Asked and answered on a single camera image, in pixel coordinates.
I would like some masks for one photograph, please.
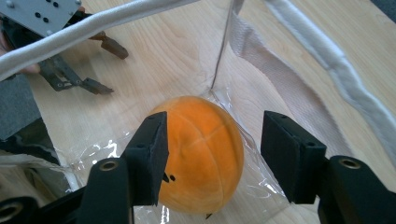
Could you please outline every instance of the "light wood surface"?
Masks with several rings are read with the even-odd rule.
[[[86,0],[83,6],[89,12],[96,12],[121,3],[121,0]],[[393,88],[396,65],[392,62],[396,58],[396,25],[369,0],[294,0],[293,3],[340,46],[369,91],[396,114],[396,89]],[[109,36],[129,50],[130,56],[124,61],[103,51],[93,41],[79,44],[63,54],[81,77],[97,79],[113,88],[115,92],[111,95],[96,96],[77,88],[55,92],[41,77],[29,76],[51,140],[64,163],[73,163],[82,169],[78,174],[85,179],[90,165],[84,163],[82,167],[79,159],[90,155],[93,145],[111,145],[109,140],[117,142],[125,134],[132,133],[150,109],[165,99],[187,94],[205,95],[215,73],[229,5],[228,0],[200,1],[107,30]],[[368,163],[385,185],[396,191],[396,170],[384,149],[360,114],[339,96],[318,63],[271,15],[262,1],[246,1],[241,17],[251,22],[267,47],[316,91],[339,125],[354,156]],[[230,84],[233,97],[243,99],[240,105],[233,107],[244,117],[244,125],[259,145],[262,111],[290,112],[270,81],[260,76],[257,69],[231,54],[226,57],[230,62],[228,71],[243,74],[233,76]],[[244,110],[249,97],[263,96],[268,97],[253,109]],[[119,144],[116,148],[118,155],[122,147],[123,144]],[[217,217],[213,216],[207,222],[196,217],[194,220],[216,223],[230,215],[227,213],[245,209],[241,216],[246,216],[248,209],[266,205],[244,200],[241,195],[237,194],[229,205],[231,208],[227,207]],[[277,214],[252,214],[250,222],[318,223],[317,206],[292,205]],[[223,220],[243,223],[245,219]]]

